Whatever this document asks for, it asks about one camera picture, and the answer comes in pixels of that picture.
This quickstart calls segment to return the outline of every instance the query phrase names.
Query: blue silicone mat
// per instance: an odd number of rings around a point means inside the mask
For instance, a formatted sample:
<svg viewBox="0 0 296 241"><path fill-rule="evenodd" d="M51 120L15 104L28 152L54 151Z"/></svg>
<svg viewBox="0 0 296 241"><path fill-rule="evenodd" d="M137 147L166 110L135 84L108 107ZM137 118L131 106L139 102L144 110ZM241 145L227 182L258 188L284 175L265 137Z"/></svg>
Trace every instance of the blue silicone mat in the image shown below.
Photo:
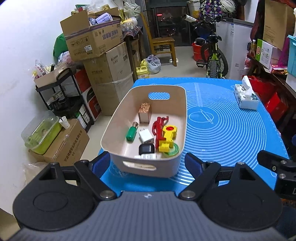
<svg viewBox="0 0 296 241"><path fill-rule="evenodd" d="M247 163L274 188L276 176L260 166L260 150L288 157L282 139L262 103L257 111L238 107L233 90L241 81L209 78L148 78L140 85L178 85L187 95L187 133L179 172L168 179L139 176L120 171L112 162L101 177L118 195L125 191L175 191L180 193L194 179L184 165L184 156L191 152L203 161L216 161L223 166ZM152 99L165 99L166 94L151 94Z"/></svg>

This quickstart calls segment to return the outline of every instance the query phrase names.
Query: wooden block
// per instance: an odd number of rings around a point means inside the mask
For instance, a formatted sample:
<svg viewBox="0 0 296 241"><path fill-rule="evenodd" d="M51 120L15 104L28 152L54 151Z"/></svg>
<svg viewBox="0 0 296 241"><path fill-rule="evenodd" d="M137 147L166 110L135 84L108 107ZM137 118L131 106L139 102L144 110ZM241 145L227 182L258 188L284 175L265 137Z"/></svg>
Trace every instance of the wooden block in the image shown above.
<svg viewBox="0 0 296 241"><path fill-rule="evenodd" d="M140 123L149 123L152 115L151 104L142 103L138 115Z"/></svg>

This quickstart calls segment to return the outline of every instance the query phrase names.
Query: tissue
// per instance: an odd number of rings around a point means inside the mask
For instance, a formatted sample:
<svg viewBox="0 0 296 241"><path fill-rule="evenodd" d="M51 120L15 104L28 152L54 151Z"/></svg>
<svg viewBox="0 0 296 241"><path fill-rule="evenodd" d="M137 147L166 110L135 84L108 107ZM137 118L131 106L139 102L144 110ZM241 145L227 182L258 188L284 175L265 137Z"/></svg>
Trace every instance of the tissue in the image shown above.
<svg viewBox="0 0 296 241"><path fill-rule="evenodd" d="M252 98L253 89L250 83L248 76L244 76L242 79L242 85L246 88L245 97L250 99Z"/></svg>
<svg viewBox="0 0 296 241"><path fill-rule="evenodd" d="M257 110L259 99L247 76L243 77L242 84L235 84L234 95L241 109Z"/></svg>

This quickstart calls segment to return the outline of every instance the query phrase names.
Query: green bottle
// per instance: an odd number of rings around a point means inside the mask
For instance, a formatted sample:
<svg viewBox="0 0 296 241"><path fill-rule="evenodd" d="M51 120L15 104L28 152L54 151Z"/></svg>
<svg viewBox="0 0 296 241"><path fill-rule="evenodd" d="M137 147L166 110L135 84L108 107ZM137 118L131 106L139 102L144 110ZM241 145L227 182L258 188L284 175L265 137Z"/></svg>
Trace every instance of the green bottle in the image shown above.
<svg viewBox="0 0 296 241"><path fill-rule="evenodd" d="M133 122L133 124L131 125L131 127L129 128L127 134L126 134L126 140L129 142L133 142L137 133L137 128L138 128L139 124L138 122Z"/></svg>

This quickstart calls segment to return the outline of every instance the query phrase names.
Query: green plastic container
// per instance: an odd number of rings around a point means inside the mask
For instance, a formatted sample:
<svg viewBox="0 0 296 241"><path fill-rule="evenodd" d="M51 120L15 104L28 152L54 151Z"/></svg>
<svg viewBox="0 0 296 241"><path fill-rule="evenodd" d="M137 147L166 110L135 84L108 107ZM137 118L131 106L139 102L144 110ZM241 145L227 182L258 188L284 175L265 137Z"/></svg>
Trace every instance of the green plastic container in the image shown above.
<svg viewBox="0 0 296 241"><path fill-rule="evenodd" d="M59 118L48 110L36 116L23 130L21 137L26 147L43 155L61 129Z"/></svg>

